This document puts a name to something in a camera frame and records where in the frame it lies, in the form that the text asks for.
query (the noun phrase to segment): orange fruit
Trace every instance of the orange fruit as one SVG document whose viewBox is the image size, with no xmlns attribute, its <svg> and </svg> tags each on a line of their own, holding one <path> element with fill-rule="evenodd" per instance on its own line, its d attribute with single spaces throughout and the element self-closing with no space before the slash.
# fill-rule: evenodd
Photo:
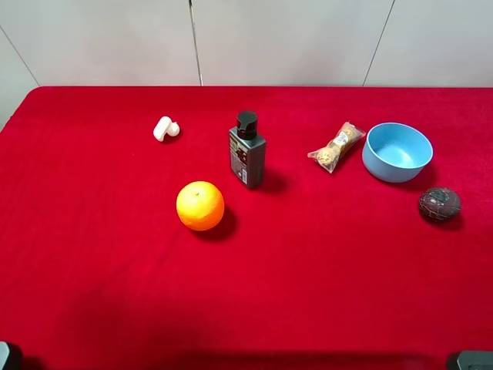
<svg viewBox="0 0 493 370">
<path fill-rule="evenodd" d="M 223 218 L 223 195 L 206 181 L 189 183 L 176 198 L 176 212 L 183 224 L 190 229 L 209 230 Z"/>
</svg>

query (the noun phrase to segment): white wall panel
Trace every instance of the white wall panel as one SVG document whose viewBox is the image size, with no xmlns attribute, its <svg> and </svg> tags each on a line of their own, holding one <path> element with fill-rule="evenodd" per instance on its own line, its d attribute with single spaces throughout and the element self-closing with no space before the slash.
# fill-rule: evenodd
<svg viewBox="0 0 493 370">
<path fill-rule="evenodd" d="M 205 85 L 359 85 L 392 0 L 193 0 Z"/>
<path fill-rule="evenodd" d="M 0 0 L 41 85 L 196 85 L 187 0 Z"/>
<path fill-rule="evenodd" d="M 0 130 L 27 93 L 37 86 L 31 73 L 0 30 Z"/>
<path fill-rule="evenodd" d="M 492 0 L 396 0 L 366 86 L 493 86 Z"/>
</svg>

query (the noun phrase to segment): wall seam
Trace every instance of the wall seam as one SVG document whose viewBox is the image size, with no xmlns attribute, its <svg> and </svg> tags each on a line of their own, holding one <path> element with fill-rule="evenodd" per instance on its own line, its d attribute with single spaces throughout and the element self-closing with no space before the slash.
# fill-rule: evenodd
<svg viewBox="0 0 493 370">
<path fill-rule="evenodd" d="M 195 49 L 195 60 L 197 63 L 197 72 L 199 73 L 200 85 L 203 86 L 202 72 L 200 71 L 199 50 L 197 48 L 197 35 L 196 35 L 196 31 L 195 31 L 195 18 L 193 16 L 192 0 L 188 0 L 188 6 L 189 6 L 189 10 L 190 10 L 190 22 L 192 24 L 193 47 Z"/>
<path fill-rule="evenodd" d="M 362 85 L 363 87 L 364 87 L 364 84 L 367 83 L 367 78 L 368 78 L 368 75 L 370 74 L 371 65 L 373 64 L 373 61 L 374 61 L 375 56 L 377 54 L 378 46 L 380 45 L 380 41 L 382 40 L 382 36 L 384 35 L 384 32 L 385 32 L 385 27 L 387 27 L 388 19 L 391 17 L 392 8 L 394 7 L 394 3 L 395 3 L 395 0 L 392 0 L 391 8 L 388 10 L 387 19 L 385 19 L 384 27 L 382 28 L 380 38 L 378 39 L 378 42 L 377 42 L 377 47 L 375 48 L 373 56 L 371 57 L 371 61 L 370 61 L 370 65 L 368 66 L 367 74 L 364 77 L 364 81 L 363 81 L 363 85 Z"/>
<path fill-rule="evenodd" d="M 39 86 L 39 83 L 38 83 L 38 80 L 34 77 L 34 75 L 32 74 L 31 72 L 31 69 L 28 67 L 28 65 L 26 64 L 25 60 L 22 58 L 21 54 L 18 52 L 17 48 L 15 47 L 14 43 L 12 42 L 12 40 L 8 37 L 7 35 L 7 32 L 5 32 L 5 30 L 3 29 L 2 25 L 0 25 L 0 31 L 3 32 L 3 34 L 5 35 L 5 37 L 7 38 L 7 41 L 8 43 L 10 43 L 10 45 L 12 46 L 12 48 L 15 50 L 15 53 L 18 55 L 18 57 L 21 59 L 22 61 L 22 64 L 24 64 L 24 67 L 28 70 L 29 74 L 31 75 L 32 79 L 34 79 L 34 82 L 36 82 L 36 85 Z"/>
</svg>

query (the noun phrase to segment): round brown object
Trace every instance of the round brown object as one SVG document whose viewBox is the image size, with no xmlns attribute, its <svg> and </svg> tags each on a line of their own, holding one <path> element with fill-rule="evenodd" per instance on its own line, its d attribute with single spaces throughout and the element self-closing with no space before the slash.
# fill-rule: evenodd
<svg viewBox="0 0 493 370">
<path fill-rule="evenodd" d="M 432 187 L 419 198 L 419 213 L 433 222 L 445 222 L 457 216 L 461 210 L 461 199 L 447 187 Z"/>
</svg>

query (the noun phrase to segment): blue plastic bowl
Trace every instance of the blue plastic bowl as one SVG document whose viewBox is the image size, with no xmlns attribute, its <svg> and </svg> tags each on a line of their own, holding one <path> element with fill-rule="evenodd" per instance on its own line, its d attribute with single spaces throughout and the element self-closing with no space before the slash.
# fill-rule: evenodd
<svg viewBox="0 0 493 370">
<path fill-rule="evenodd" d="M 381 123 L 370 130 L 363 163 L 380 180 L 403 183 L 414 178 L 433 157 L 425 135 L 402 123 Z"/>
</svg>

